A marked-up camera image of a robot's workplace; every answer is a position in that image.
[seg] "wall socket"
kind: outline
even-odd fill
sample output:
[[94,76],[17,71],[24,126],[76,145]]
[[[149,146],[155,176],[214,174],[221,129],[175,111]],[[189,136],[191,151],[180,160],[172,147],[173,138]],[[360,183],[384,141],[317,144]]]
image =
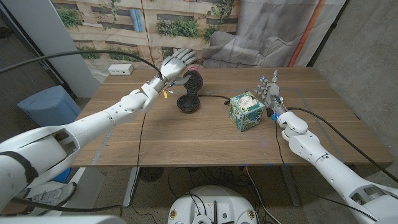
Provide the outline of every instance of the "wall socket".
[[108,70],[111,75],[130,75],[134,68],[131,64],[114,64]]

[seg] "wooden table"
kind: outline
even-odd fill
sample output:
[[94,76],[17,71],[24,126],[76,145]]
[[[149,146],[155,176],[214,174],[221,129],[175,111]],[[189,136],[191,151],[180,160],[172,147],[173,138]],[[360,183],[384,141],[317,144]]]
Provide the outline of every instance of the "wooden table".
[[[200,69],[202,95],[234,97],[253,92],[259,79],[272,78],[274,68]],[[346,103],[314,68],[278,68],[278,84],[286,106],[311,110],[322,116],[377,163],[388,164],[393,157]],[[153,70],[135,70],[130,76],[109,76],[86,105],[78,119],[117,103],[124,95],[140,88],[155,75]],[[281,165],[275,123],[265,116],[260,124],[239,132],[228,118],[229,106],[222,98],[200,97],[200,108],[183,113],[177,99],[186,93],[183,86],[163,94],[146,114],[139,166],[263,166]],[[369,162],[335,134],[327,125],[310,114],[294,111],[308,123],[322,145],[347,164]],[[122,124],[87,145],[74,161],[74,167],[125,166],[137,164],[143,114]],[[309,165],[289,149],[278,129],[285,163]]]

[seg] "green plant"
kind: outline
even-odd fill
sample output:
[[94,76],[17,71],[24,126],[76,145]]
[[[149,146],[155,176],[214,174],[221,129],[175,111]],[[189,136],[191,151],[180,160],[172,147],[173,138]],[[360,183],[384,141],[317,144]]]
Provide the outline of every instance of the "green plant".
[[110,9],[111,15],[113,16],[112,26],[115,25],[115,22],[117,21],[116,15],[119,11],[118,6],[114,4],[116,2],[120,2],[120,0],[110,0],[108,4],[106,4],[105,2],[100,4],[100,6],[102,6],[102,9],[98,11],[99,16],[97,16],[96,18],[99,19],[100,22],[105,22],[105,17],[107,17],[106,12]]
[[173,48],[162,50],[163,60],[173,55]]
[[208,43],[210,41],[210,37],[214,32],[220,30],[220,25],[215,26],[215,25],[209,25],[203,30],[203,39]]
[[[76,47],[78,50],[95,50],[94,47],[87,47],[87,46],[83,46],[83,47]],[[81,57],[83,59],[98,59],[100,58],[101,54],[99,53],[89,53],[89,54],[81,54]]]
[[211,7],[211,11],[207,12],[207,16],[216,15],[220,18],[219,25],[224,24],[225,20],[231,15],[236,0],[219,0],[215,3],[216,7]]
[[58,8],[57,13],[66,28],[78,27],[82,25],[82,20],[79,17],[79,12],[76,9],[67,9],[64,7]]
[[156,23],[156,27],[160,35],[190,37],[194,39],[199,37],[198,22],[194,18],[187,21],[182,16],[177,17],[173,21],[159,19]]
[[[124,50],[124,49],[121,49],[120,47],[108,47],[106,50],[115,50],[115,51],[133,54],[136,57],[141,57],[138,50],[130,50],[130,49]],[[121,55],[121,54],[109,54],[109,56],[111,56],[111,59],[113,59],[113,60],[125,60],[125,61],[131,61],[131,62],[139,62],[140,61],[133,57],[130,57],[127,55]]]

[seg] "backdrop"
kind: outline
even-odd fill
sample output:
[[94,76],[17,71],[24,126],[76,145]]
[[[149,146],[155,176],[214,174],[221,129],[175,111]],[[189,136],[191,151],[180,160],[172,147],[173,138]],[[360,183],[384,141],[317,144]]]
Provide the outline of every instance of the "backdrop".
[[[51,0],[80,50],[123,50],[160,66],[181,47],[196,64],[218,67],[304,67],[345,0]],[[120,55],[84,55],[101,83]]]

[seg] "blue bin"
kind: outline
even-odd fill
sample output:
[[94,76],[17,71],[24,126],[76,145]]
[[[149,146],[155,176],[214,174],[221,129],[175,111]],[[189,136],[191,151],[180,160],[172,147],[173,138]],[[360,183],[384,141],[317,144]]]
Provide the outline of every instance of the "blue bin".
[[40,91],[17,105],[41,127],[74,122],[81,112],[62,86]]

